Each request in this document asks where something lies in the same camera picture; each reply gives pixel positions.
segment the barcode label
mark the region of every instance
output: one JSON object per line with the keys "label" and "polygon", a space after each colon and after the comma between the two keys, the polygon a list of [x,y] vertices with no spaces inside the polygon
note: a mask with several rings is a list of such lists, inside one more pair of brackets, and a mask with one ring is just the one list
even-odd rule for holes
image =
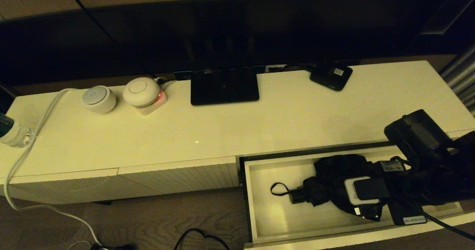
{"label": "barcode label", "polygon": [[418,223],[426,223],[426,217],[424,216],[415,216],[415,217],[409,217],[409,218],[402,218],[404,221],[405,225],[411,225],[411,224],[418,224]]}
{"label": "barcode label", "polygon": [[333,71],[334,74],[337,74],[338,76],[341,76],[343,75],[343,70],[341,69],[335,69],[335,71]]}
{"label": "barcode label", "polygon": [[384,172],[404,171],[404,167],[399,160],[386,160],[380,163]]}

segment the white surface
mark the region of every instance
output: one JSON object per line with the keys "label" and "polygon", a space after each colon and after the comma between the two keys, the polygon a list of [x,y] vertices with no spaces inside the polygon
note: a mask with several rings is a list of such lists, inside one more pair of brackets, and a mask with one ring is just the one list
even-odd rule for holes
{"label": "white surface", "polygon": [[161,194],[239,186],[236,157],[219,157],[119,169],[119,175]]}
{"label": "white surface", "polygon": [[[421,108],[446,132],[475,128],[475,119],[426,61],[352,68],[341,92],[315,84],[306,71],[261,74],[259,101],[212,106],[192,106],[190,81],[178,81],[167,88],[168,102],[147,116],[124,103],[123,86],[111,88],[118,103],[105,115],[80,105],[85,90],[71,91],[16,175],[385,141],[386,125]],[[8,115],[35,127],[53,96],[20,96]],[[0,145],[0,152],[1,173],[22,150]]]}
{"label": "white surface", "polygon": [[[448,225],[456,226],[474,221],[475,213],[467,213],[459,216],[440,218]],[[367,243],[369,241],[388,240],[403,236],[414,235],[418,233],[426,233],[433,230],[441,230],[442,226],[428,222],[426,224],[397,226],[388,231],[385,228],[377,228],[375,230],[362,233],[348,233],[341,236],[322,236],[318,238],[308,238],[303,241],[289,241],[281,242],[276,245],[254,245],[253,250],[319,250],[335,247],[342,247],[347,245],[355,245]]]}
{"label": "white surface", "polygon": [[[336,154],[361,154],[372,162],[389,160],[394,155],[404,157],[397,147],[381,147],[246,162],[249,216],[254,244],[324,235],[338,236],[352,231],[394,226],[387,206],[383,208],[381,220],[374,222],[345,213],[331,202],[314,207],[310,203],[292,204],[288,196],[271,194],[270,186],[275,182],[282,182],[291,190],[302,186],[304,179],[315,176],[315,161]],[[282,187],[281,190],[274,191],[280,193],[285,190]],[[424,211],[440,217],[461,213],[462,208],[458,203],[450,203],[425,206]]]}
{"label": "white surface", "polygon": [[[117,169],[14,177],[10,195],[39,203],[63,204],[160,194],[117,175]],[[5,178],[0,178],[0,194]]]}

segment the cable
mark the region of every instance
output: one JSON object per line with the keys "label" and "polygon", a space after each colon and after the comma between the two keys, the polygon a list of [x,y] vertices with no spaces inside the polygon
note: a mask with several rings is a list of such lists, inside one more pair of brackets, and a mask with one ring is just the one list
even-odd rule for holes
{"label": "cable", "polygon": [[38,134],[39,132],[41,131],[41,129],[43,128],[43,125],[45,124],[49,114],[51,113],[53,107],[56,105],[57,101],[59,100],[59,98],[61,98],[61,96],[63,96],[63,94],[65,94],[66,92],[68,91],[72,91],[74,90],[73,88],[67,88],[67,89],[63,89],[62,91],[59,91],[58,94],[56,94],[55,98],[51,101],[51,103],[49,104],[49,106],[47,107],[46,109],[46,112],[45,114],[43,115],[43,118],[41,118],[39,124],[38,124],[38,127],[34,133],[34,136],[33,138],[31,139],[31,142],[29,143],[29,145],[27,146],[27,148],[25,149],[25,151],[22,153],[22,155],[20,155],[20,157],[17,159],[17,161],[14,162],[13,166],[10,168],[10,170],[8,171],[7,173],[7,176],[5,177],[5,184],[3,185],[3,191],[5,193],[5,198],[7,198],[7,201],[8,203],[10,204],[10,206],[16,210],[16,211],[25,211],[25,210],[31,210],[31,209],[37,209],[37,208],[46,208],[46,209],[51,209],[53,211],[55,211],[56,213],[59,213],[61,215],[64,215],[64,216],[67,216],[67,217],[70,217],[70,218],[74,218],[75,220],[78,220],[78,221],[81,221],[82,223],[84,223],[88,228],[89,230],[91,231],[92,233],[92,236],[94,238],[94,241],[98,244],[100,244],[99,240],[97,239],[97,237],[95,236],[95,233],[94,233],[94,230],[92,229],[92,227],[90,226],[89,223],[87,223],[85,220],[83,220],[82,218],[79,218],[75,215],[71,215],[69,213],[65,213],[65,212],[62,212],[60,211],[59,209],[57,209],[56,207],[54,206],[50,206],[50,205],[47,205],[47,204],[39,204],[39,205],[34,205],[34,206],[27,206],[27,207],[18,207],[17,205],[15,205],[15,203],[13,202],[12,198],[10,197],[10,192],[8,190],[8,184],[10,183],[10,180],[12,179],[12,176],[13,174],[15,174],[15,171],[19,168],[20,164],[22,163],[22,161],[25,159],[25,157],[28,155],[28,153],[30,152],[31,148],[33,147],[33,145],[35,144],[36,142],[36,139],[38,137]]}
{"label": "cable", "polygon": [[139,62],[138,59],[134,57],[130,52],[128,53],[125,52],[125,50],[121,47],[120,43],[117,42],[117,40],[115,40],[114,37],[112,37],[112,35],[109,32],[107,32],[107,30],[99,23],[99,21],[97,21],[97,19],[91,14],[91,12],[87,8],[85,8],[81,0],[74,0],[74,1],[81,7],[81,10],[92,20],[92,22],[94,22],[94,24],[102,31],[102,33],[104,33],[110,39],[111,42],[117,45],[117,47],[121,51],[121,54],[124,55],[126,59],[129,59],[132,62],[134,62],[145,73],[155,77],[155,75],[151,73],[143,64],[141,64],[141,62]]}
{"label": "cable", "polygon": [[168,88],[168,86],[170,86],[171,84],[173,84],[173,83],[175,83],[175,82],[176,82],[176,80],[170,80],[170,81],[167,81],[167,82],[165,82],[165,83],[163,83],[163,84],[160,84],[160,89],[161,89],[162,91],[164,91],[165,89]]}
{"label": "cable", "polygon": [[227,246],[227,244],[221,240],[221,238],[217,237],[217,236],[214,236],[214,235],[205,235],[205,233],[202,231],[202,230],[199,230],[197,228],[189,228],[188,230],[186,230],[183,235],[178,239],[177,241],[177,244],[175,245],[175,248],[173,248],[173,250],[177,250],[180,243],[182,242],[182,240],[185,238],[185,236],[190,233],[191,231],[195,231],[197,233],[200,233],[200,235],[203,236],[203,238],[211,238],[211,239],[214,239],[214,240],[217,240],[219,243],[221,243],[224,248],[226,248],[226,250],[229,250],[229,246]]}
{"label": "cable", "polygon": [[80,241],[77,241],[76,243],[73,243],[72,245],[70,245],[66,250],[70,250],[71,247],[73,247],[74,245],[77,245],[78,243],[87,243],[89,246],[88,246],[88,249],[91,248],[91,243],[86,241],[86,240],[80,240]]}
{"label": "cable", "polygon": [[153,80],[156,81],[158,84],[163,84],[163,83],[168,82],[168,79],[164,78],[163,76],[159,76],[158,78],[155,78]]}
{"label": "cable", "polygon": [[409,160],[405,160],[405,159],[402,159],[401,157],[399,157],[398,155],[395,155],[394,157],[391,157],[390,159],[391,161],[394,161],[394,160],[398,160],[398,161],[401,161],[403,164],[406,164],[410,167],[412,167],[412,163],[409,161]]}
{"label": "cable", "polygon": [[401,200],[407,205],[407,206],[410,206],[410,208],[414,209],[415,211],[419,212],[420,214],[424,215],[426,218],[429,218],[431,221],[439,224],[440,226],[450,230],[450,231],[453,231],[454,233],[457,233],[458,235],[462,235],[470,240],[473,240],[475,241],[475,236],[469,234],[469,233],[466,233],[465,231],[463,230],[459,230],[457,228],[454,228],[453,226],[450,226],[446,223],[443,223],[442,221],[438,220],[437,218],[434,218],[433,216],[427,214],[424,212],[424,210],[421,210],[419,209],[417,206],[415,206],[414,204],[412,204],[411,202],[407,201],[406,199],[404,198],[401,198]]}
{"label": "cable", "polygon": [[418,197],[420,194],[410,194],[409,192],[407,192],[407,188],[416,176],[416,173],[419,171],[419,158],[416,158],[414,161],[411,162],[411,164],[411,169],[409,170],[409,173],[407,174],[406,178],[402,183],[402,193],[408,197]]}

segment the power cord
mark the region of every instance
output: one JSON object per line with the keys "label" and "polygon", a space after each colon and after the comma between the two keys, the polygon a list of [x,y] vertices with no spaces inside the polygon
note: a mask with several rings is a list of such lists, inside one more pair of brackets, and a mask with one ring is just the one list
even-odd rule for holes
{"label": "power cord", "polygon": [[109,32],[107,32],[105,27],[103,25],[101,25],[99,23],[99,21],[97,21],[97,19],[91,14],[91,12],[87,8],[85,8],[85,6],[81,2],[81,0],[74,0],[74,1],[76,1],[76,3],[81,7],[81,10],[92,20],[92,22],[102,31],[102,33],[104,33],[111,42],[113,42],[115,45],[117,45],[117,48],[121,51],[121,54],[126,59],[129,59],[130,61],[134,62],[146,74],[149,74],[149,75],[155,77],[155,75],[153,73],[151,73],[143,64],[141,64],[141,62],[139,62],[138,59],[133,54],[131,54],[130,52],[127,52],[125,49],[122,48],[120,43],[117,42],[117,40],[115,40],[114,37],[112,37],[112,35]]}
{"label": "power cord", "polygon": [[158,84],[163,84],[168,82],[168,79],[164,78],[163,76],[159,76],[158,78],[154,78],[154,81],[156,81]]}
{"label": "power cord", "polygon": [[229,250],[229,246],[227,246],[227,244],[223,240],[221,240],[221,238],[219,238],[217,236],[214,236],[214,235],[205,235],[205,233],[202,230],[199,230],[198,228],[189,228],[188,230],[186,230],[183,233],[183,235],[178,239],[177,244],[175,245],[175,248],[173,248],[173,250],[178,250],[178,247],[179,247],[180,243],[182,242],[182,240],[185,238],[185,236],[188,233],[190,233],[192,231],[200,233],[200,235],[202,235],[203,238],[211,238],[211,239],[217,240],[220,244],[222,244],[224,246],[224,248],[226,248],[226,250]]}
{"label": "power cord", "polygon": [[160,85],[160,89],[162,91],[164,91],[166,88],[168,88],[168,86],[176,82],[176,80],[168,80],[168,81],[162,81],[162,83],[160,83],[159,79],[164,79],[164,78],[155,79],[155,81]]}
{"label": "power cord", "polygon": [[412,163],[411,163],[410,161],[408,161],[408,160],[406,160],[406,159],[402,159],[402,158],[399,157],[398,155],[395,155],[394,157],[391,157],[390,160],[391,160],[391,161],[398,160],[398,161],[400,161],[401,163],[406,164],[406,165],[412,167]]}
{"label": "power cord", "polygon": [[423,210],[419,209],[417,206],[415,206],[414,204],[412,204],[411,202],[407,201],[406,199],[404,198],[401,198],[401,201],[403,201],[407,206],[409,206],[410,208],[414,209],[415,211],[419,212],[421,215],[424,215],[426,218],[429,218],[431,221],[439,224],[440,226],[454,232],[454,233],[457,233],[458,235],[462,235],[470,240],[473,240],[475,241],[475,236],[469,234],[469,233],[466,233],[465,231],[463,230],[459,230],[457,228],[454,228],[453,226],[450,226],[446,223],[443,223],[442,221],[438,220],[437,218],[434,218],[433,216],[427,214],[426,212],[424,212]]}
{"label": "power cord", "polygon": [[91,248],[91,243],[86,241],[86,240],[80,240],[80,241],[77,241],[76,243],[73,243],[72,245],[70,245],[66,250],[70,250],[74,245],[77,245],[78,243],[87,243],[89,246],[88,246],[88,249],[90,250]]}
{"label": "power cord", "polygon": [[31,139],[31,142],[29,143],[29,145],[27,146],[27,148],[25,149],[25,151],[22,153],[22,155],[20,155],[20,157],[17,159],[17,161],[14,162],[13,166],[10,168],[10,170],[8,171],[7,173],[7,176],[5,177],[5,184],[3,185],[3,191],[5,193],[5,198],[7,198],[7,201],[8,203],[10,204],[10,206],[14,209],[14,210],[17,210],[17,211],[25,211],[25,210],[32,210],[32,209],[39,209],[39,208],[46,208],[46,209],[51,209],[53,211],[55,211],[56,213],[59,213],[61,215],[64,215],[64,216],[67,216],[67,217],[70,217],[70,218],[74,218],[75,220],[78,220],[78,221],[81,221],[82,223],[84,223],[88,228],[89,230],[91,231],[92,233],[92,236],[94,238],[94,241],[98,244],[100,244],[99,240],[97,239],[97,236],[95,236],[95,233],[94,233],[94,230],[92,229],[92,227],[90,226],[89,223],[87,223],[85,220],[83,220],[82,218],[79,218],[75,215],[71,215],[69,213],[65,213],[61,210],[59,210],[58,208],[54,207],[54,206],[51,206],[51,205],[46,205],[46,204],[39,204],[39,205],[34,205],[34,206],[27,206],[27,207],[18,207],[17,205],[15,205],[15,203],[13,202],[12,198],[10,197],[10,192],[9,192],[9,188],[8,188],[8,185],[10,183],[10,180],[12,179],[12,176],[15,174],[15,171],[19,168],[20,164],[22,163],[22,161],[25,159],[25,157],[28,155],[28,153],[30,152],[31,148],[33,147],[33,145],[35,145],[35,142],[36,142],[36,139],[38,137],[38,134],[40,133],[41,129],[43,128],[43,125],[45,124],[48,116],[50,115],[51,111],[53,110],[54,106],[56,105],[56,103],[58,102],[59,98],[61,98],[66,92],[68,91],[72,91],[72,90],[75,90],[73,88],[67,88],[67,89],[63,89],[62,91],[59,91],[58,94],[56,94],[55,98],[51,101],[51,103],[49,104],[49,106],[47,107],[46,109],[46,112],[45,114],[43,115],[43,118],[41,118],[39,124],[38,124],[38,127],[34,133],[34,136],[33,138]]}

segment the wooden floor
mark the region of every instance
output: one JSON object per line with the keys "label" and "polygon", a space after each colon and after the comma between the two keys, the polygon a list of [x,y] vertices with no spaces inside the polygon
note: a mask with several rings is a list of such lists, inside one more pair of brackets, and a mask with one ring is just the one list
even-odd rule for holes
{"label": "wooden floor", "polygon": [[[32,203],[18,201],[18,205]],[[474,202],[462,203],[475,209]],[[243,189],[199,191],[114,201],[112,205],[82,203],[58,206],[87,220],[104,245],[133,243],[138,250],[172,250],[180,235],[200,228],[222,238],[231,249],[242,250],[249,241]],[[475,234],[475,223],[461,225]],[[78,221],[41,209],[17,212],[0,197],[0,249],[66,250],[78,240],[92,241]],[[474,243],[448,230],[338,248],[338,250],[472,250]],[[79,244],[73,250],[87,250]],[[181,250],[224,250],[211,239],[190,233]]]}

